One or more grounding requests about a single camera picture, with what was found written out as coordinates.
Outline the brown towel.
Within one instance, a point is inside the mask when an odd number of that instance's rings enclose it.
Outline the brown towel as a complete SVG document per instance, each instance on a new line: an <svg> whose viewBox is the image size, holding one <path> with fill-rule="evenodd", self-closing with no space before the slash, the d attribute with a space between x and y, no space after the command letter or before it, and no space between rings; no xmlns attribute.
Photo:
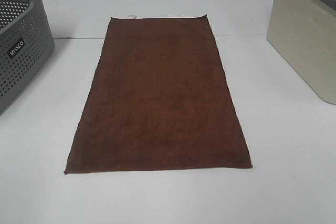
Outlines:
<svg viewBox="0 0 336 224"><path fill-rule="evenodd" d="M207 16L111 18L65 174L252 168Z"/></svg>

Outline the beige storage box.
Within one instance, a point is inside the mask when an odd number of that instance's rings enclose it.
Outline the beige storage box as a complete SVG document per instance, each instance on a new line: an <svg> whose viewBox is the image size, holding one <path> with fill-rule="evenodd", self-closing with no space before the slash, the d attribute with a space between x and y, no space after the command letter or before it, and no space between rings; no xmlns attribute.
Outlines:
<svg viewBox="0 0 336 224"><path fill-rule="evenodd" d="M335 0L274 0L266 38L317 96L335 104Z"/></svg>

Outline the grey perforated laundry basket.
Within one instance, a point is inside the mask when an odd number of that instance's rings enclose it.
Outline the grey perforated laundry basket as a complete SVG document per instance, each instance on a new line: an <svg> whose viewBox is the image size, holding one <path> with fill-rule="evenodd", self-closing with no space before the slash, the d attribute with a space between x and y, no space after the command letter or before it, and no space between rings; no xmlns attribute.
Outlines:
<svg viewBox="0 0 336 224"><path fill-rule="evenodd" d="M54 51L42 0L1 0L1 111L31 83Z"/></svg>

